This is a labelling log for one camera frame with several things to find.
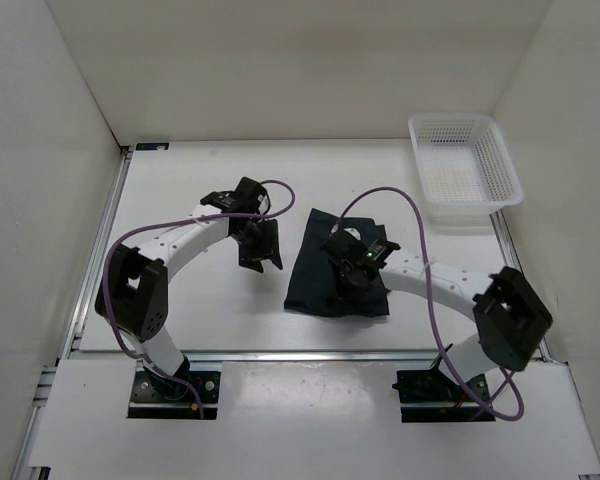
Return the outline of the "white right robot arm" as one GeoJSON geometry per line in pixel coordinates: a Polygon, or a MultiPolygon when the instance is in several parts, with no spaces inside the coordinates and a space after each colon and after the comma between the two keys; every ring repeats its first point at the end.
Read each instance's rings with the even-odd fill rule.
{"type": "Polygon", "coordinates": [[[553,318],[521,271],[503,267],[492,274],[428,263],[398,244],[367,246],[345,232],[323,246],[336,282],[348,296],[386,289],[445,306],[475,324],[476,333],[445,349],[429,375],[440,399],[457,396],[466,382],[496,368],[526,369],[553,318]]]}

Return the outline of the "dark navy shorts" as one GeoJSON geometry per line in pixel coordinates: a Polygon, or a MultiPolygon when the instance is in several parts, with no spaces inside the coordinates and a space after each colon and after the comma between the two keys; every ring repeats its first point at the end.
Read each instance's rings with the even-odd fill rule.
{"type": "Polygon", "coordinates": [[[350,297],[338,292],[332,265],[321,251],[336,221],[337,217],[330,213],[315,208],[310,211],[289,280],[284,308],[326,318],[387,316],[390,310],[388,291],[385,289],[374,289],[350,297]]]}

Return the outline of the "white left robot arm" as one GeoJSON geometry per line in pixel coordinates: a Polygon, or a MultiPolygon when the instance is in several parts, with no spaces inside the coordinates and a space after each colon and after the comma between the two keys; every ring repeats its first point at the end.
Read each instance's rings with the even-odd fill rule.
{"type": "Polygon", "coordinates": [[[168,400],[193,398],[190,363],[165,324],[169,283],[198,255],[231,238],[238,264],[263,272],[283,267],[278,224],[270,218],[265,187],[214,191],[184,219],[154,226],[156,236],[136,246],[116,241],[107,254],[95,310],[111,326],[122,350],[142,362],[154,388],[168,400]]]}

